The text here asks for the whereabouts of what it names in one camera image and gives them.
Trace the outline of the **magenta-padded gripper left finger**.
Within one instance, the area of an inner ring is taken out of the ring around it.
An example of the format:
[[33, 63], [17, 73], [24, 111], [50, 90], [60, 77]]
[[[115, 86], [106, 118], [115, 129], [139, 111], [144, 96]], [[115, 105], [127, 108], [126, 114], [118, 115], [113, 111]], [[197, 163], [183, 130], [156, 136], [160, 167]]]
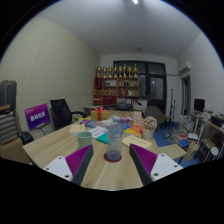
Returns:
[[67, 157], [56, 157], [44, 170], [76, 185], [81, 185], [92, 156], [93, 145], [88, 145]]

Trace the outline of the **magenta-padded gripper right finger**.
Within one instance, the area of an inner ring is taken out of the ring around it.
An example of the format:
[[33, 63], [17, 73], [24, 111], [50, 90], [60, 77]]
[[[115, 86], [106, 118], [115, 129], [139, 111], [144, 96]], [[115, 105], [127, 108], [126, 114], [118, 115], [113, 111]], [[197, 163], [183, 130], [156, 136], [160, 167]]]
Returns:
[[129, 154], [134, 161], [143, 185], [150, 184], [182, 169], [166, 154], [155, 153], [135, 144], [130, 144]]

